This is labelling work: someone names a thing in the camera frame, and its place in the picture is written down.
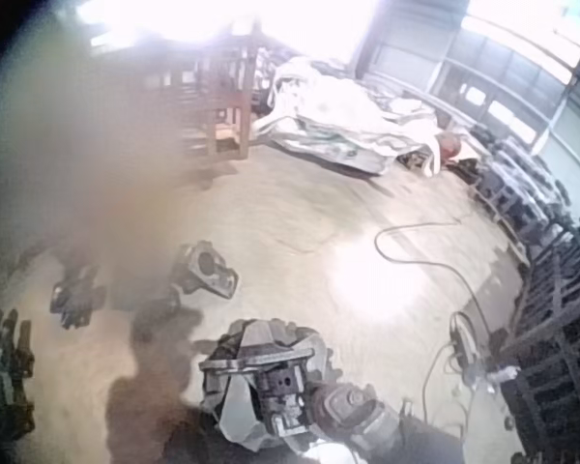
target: metal rack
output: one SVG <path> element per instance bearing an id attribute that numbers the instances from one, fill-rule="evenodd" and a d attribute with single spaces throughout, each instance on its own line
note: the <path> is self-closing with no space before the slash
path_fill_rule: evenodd
<path id="1" fill-rule="evenodd" d="M 579 230 L 564 227 L 532 263 L 496 358 L 521 368 L 503 395 L 527 454 L 580 462 Z"/>

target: floor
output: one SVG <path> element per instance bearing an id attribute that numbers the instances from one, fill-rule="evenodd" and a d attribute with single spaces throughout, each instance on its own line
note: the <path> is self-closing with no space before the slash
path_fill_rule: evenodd
<path id="1" fill-rule="evenodd" d="M 111 302 L 89 327 L 65 331 L 49 314 L 61 267 L 44 254 L 16 273 L 2 306 L 32 320 L 36 430 L 17 444 L 26 463 L 158 462 L 165 442 L 201 399 L 197 363 L 206 340 L 237 319 L 279 318 L 309 326 L 333 349 L 343 380 L 371 384 L 399 408 L 403 398 L 422 415 L 421 384 L 448 341 L 449 317 L 466 310 L 484 328 L 467 289 L 445 270 L 394 265 L 374 248 L 384 227 L 452 222 L 382 239 L 399 259 L 446 262 L 478 293 L 491 330 L 510 316 L 520 281 L 505 235 L 448 172 L 433 179 L 394 166 L 380 178 L 337 172 L 267 146 L 228 163 L 204 185 L 173 197 L 162 247 L 211 241 L 240 275 L 226 301 L 205 291 L 182 299 L 182 312 L 113 310 Z M 138 328 L 152 328 L 143 343 Z M 459 434 L 462 405 L 471 400 L 443 357 L 427 389 L 430 420 Z M 504 463 L 520 450 L 503 426 L 502 398 L 475 395 L 465 440 L 470 464 Z"/>

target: concrete floor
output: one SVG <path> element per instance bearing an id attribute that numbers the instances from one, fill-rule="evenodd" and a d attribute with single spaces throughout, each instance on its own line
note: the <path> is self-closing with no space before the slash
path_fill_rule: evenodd
<path id="1" fill-rule="evenodd" d="M 434 355 L 448 341 L 449 317 L 463 308 L 479 324 L 468 291 L 452 273 L 388 263 L 374 249 L 383 227 L 425 221 L 460 225 L 409 231 L 383 239 L 400 259 L 442 261 L 478 292 L 491 330 L 508 319 L 520 281 L 506 253 L 505 235 L 448 172 L 434 179 L 395 166 L 366 180 L 258 146 L 228 175 L 206 188 L 175 195 L 163 246 L 212 241 L 240 275 L 230 301 L 205 291 L 183 297 L 179 316 L 132 314 L 107 304 L 89 327 L 63 330 L 49 314 L 61 267 L 48 254 L 15 274 L 2 307 L 32 320 L 36 430 L 17 444 L 26 463 L 154 463 L 188 405 L 201 399 L 198 348 L 231 322 L 280 318 L 310 326 L 334 351 L 343 380 L 372 384 L 399 408 L 411 398 L 422 415 L 421 384 Z M 153 340 L 134 339 L 138 328 Z M 459 433 L 458 403 L 470 395 L 459 378 L 436 365 L 427 389 L 430 419 Z M 468 463 L 504 463 L 520 450 L 503 427 L 499 395 L 479 391 L 465 442 Z"/>

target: hole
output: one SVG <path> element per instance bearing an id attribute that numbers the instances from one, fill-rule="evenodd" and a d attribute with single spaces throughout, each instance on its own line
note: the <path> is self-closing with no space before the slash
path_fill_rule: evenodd
<path id="1" fill-rule="evenodd" d="M 215 272 L 215 260 L 211 253 L 200 253 L 197 258 L 197 264 L 205 276 L 210 276 Z"/>

